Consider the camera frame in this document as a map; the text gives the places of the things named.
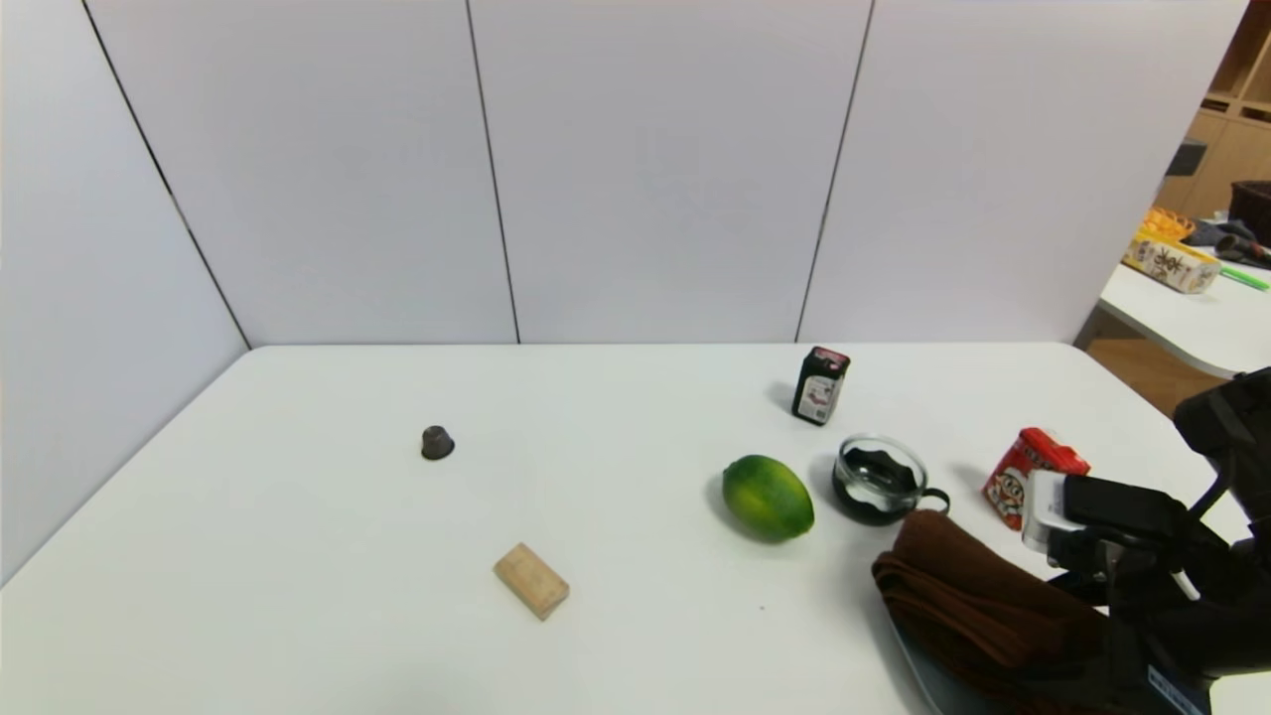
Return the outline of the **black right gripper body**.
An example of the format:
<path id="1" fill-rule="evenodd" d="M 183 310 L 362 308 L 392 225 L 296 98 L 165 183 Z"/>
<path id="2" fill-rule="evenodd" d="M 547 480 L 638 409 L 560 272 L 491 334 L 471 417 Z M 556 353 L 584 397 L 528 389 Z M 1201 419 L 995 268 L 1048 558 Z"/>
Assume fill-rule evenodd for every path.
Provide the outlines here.
<path id="1" fill-rule="evenodd" d="M 1211 714 L 1210 679 L 1185 667 L 1145 616 L 1108 607 L 1107 701 L 1121 714 Z"/>

